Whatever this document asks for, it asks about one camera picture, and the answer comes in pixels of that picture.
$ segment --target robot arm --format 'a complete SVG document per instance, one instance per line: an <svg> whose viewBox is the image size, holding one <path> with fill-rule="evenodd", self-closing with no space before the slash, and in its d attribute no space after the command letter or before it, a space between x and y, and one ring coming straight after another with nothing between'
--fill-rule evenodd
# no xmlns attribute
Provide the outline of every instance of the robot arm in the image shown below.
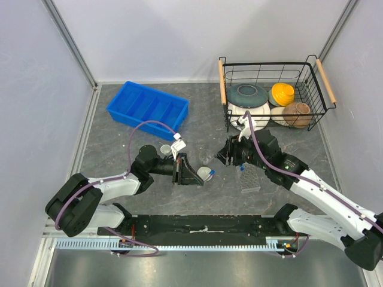
<svg viewBox="0 0 383 287"><path fill-rule="evenodd" d="M80 173L72 175L46 205L45 212L56 221L64 205L80 188L98 182L68 205L59 219L60 228L69 237L80 234L87 227L115 228L127 211L119 204L101 204L116 197L143 193L153 183L151 173L171 176L172 182L178 185L203 185L203 180L189 165L187 155L178 152L183 147L185 144L178 139L172 145L173 155L165 158L161 158L152 145L141 147L128 175L122 173L106 178L86 178Z"/></svg>
<svg viewBox="0 0 383 287"><path fill-rule="evenodd" d="M253 141L247 138L249 134L245 126L240 135L230 136L225 147L217 154L217 158L226 165L249 163L261 167L272 182L309 200L331 217L327 219L315 216L297 206L287 204L275 215L281 222L280 228L310 234L329 242L344 250L346 255L360 267L373 270L383 256L383 235L365 218L383 226L383 216L376 215L343 196L325 183L307 164L293 155L282 152L277 139L270 134L270 131L259 130L256 131L256 138L268 162L279 169L311 179L320 187L270 169L261 160ZM354 213L350 206L357 209L361 215Z"/></svg>

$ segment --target wooden handle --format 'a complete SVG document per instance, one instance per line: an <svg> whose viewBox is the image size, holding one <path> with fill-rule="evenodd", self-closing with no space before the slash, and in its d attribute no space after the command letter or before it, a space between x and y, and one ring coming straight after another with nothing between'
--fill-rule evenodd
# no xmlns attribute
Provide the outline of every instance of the wooden handle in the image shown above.
<svg viewBox="0 0 383 287"><path fill-rule="evenodd" d="M222 105L226 104L226 91L225 91L225 82L223 79L223 65L222 61L218 61L218 72L220 73L220 90L221 90L221 103Z"/></svg>
<svg viewBox="0 0 383 287"><path fill-rule="evenodd" d="M333 89L330 86L329 79L328 79L328 77L326 75L326 72L323 69L323 66L322 66L322 63L321 63L320 59L317 59L316 63L317 63L317 67L318 67L319 73L321 74L324 86L326 87L327 93L329 94L329 98L331 100L331 103L336 103L336 99L335 99L335 96L334 96Z"/></svg>

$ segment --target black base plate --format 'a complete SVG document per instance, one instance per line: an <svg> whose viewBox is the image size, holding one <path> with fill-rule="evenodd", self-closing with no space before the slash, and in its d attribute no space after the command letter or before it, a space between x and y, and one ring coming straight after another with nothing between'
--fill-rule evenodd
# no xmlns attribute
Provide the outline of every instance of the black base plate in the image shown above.
<svg viewBox="0 0 383 287"><path fill-rule="evenodd" d="M151 245L264 245L266 236L281 234L274 218L260 215L138 215L127 217L115 230ZM195 232L200 230L217 232ZM103 228L98 235L111 235Z"/></svg>

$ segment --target clay pot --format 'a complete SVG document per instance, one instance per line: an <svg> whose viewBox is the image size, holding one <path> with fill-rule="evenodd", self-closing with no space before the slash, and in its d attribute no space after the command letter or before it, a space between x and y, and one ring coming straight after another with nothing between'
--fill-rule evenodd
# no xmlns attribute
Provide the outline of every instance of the clay pot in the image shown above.
<svg viewBox="0 0 383 287"><path fill-rule="evenodd" d="M283 117L286 123L288 123L290 126L297 127L300 129L307 127L312 119L311 115L305 115L305 114L310 114L310 107L306 105L305 103L300 103L300 102L291 103L285 107L282 113L284 114Z"/></svg>

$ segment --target white wall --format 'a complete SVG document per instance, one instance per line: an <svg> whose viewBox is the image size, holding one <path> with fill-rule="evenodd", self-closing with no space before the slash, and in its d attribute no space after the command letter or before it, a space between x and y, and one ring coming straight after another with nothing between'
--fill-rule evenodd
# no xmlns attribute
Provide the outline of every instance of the white wall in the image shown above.
<svg viewBox="0 0 383 287"><path fill-rule="evenodd" d="M0 8L0 285L26 286L91 88L40 0Z"/></svg>
<svg viewBox="0 0 383 287"><path fill-rule="evenodd" d="M54 0L98 81L218 79L217 60L318 54L347 0Z"/></svg>
<svg viewBox="0 0 383 287"><path fill-rule="evenodd" d="M322 120L343 192L383 212L383 1L360 1L324 68L338 108Z"/></svg>

